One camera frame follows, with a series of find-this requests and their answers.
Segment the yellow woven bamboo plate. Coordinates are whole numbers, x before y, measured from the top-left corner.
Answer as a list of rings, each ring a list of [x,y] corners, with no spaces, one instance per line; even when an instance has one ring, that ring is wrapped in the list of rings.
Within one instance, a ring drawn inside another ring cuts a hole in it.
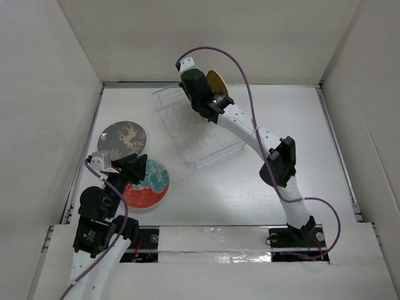
[[[227,96],[229,95],[228,87],[224,79],[217,71],[209,70],[206,75],[206,80],[213,93],[221,93]]]

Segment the red and teal plate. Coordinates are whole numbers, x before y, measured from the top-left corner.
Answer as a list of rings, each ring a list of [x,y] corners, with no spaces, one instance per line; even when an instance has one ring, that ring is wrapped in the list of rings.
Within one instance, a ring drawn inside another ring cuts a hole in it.
[[[167,169],[160,162],[148,159],[144,180],[139,184],[128,184],[124,198],[130,208],[149,209],[163,200],[169,184]]]

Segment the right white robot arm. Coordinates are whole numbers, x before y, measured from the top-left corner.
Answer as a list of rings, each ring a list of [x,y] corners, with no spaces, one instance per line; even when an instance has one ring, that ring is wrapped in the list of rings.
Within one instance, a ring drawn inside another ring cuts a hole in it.
[[[234,100],[214,92],[206,75],[197,68],[180,72],[179,84],[191,107],[208,121],[227,129],[242,139],[264,161],[259,175],[273,187],[286,215],[287,235],[292,245],[300,248],[311,239],[316,226],[314,217],[304,204],[296,181],[296,143],[293,138],[279,138],[246,115]]]

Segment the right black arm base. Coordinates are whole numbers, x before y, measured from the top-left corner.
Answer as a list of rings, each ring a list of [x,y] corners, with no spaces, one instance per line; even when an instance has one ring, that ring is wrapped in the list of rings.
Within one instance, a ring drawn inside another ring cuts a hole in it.
[[[264,243],[271,248],[272,262],[329,262],[323,228],[313,220],[301,230],[288,225],[269,227]]]

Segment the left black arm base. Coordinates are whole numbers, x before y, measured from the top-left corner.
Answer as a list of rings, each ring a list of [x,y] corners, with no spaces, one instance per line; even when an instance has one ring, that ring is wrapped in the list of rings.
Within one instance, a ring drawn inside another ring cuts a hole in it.
[[[120,260],[121,263],[157,263],[159,227],[141,227],[136,243],[132,243]]]

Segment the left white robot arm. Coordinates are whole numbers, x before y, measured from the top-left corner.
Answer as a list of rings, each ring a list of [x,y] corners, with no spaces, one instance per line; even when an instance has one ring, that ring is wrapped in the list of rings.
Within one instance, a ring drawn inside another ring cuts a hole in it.
[[[71,272],[61,299],[104,299],[126,250],[141,244],[139,222],[129,217],[123,194],[128,185],[144,180],[147,160],[145,154],[130,154],[113,161],[105,151],[85,160],[102,186],[87,187],[80,195]]]

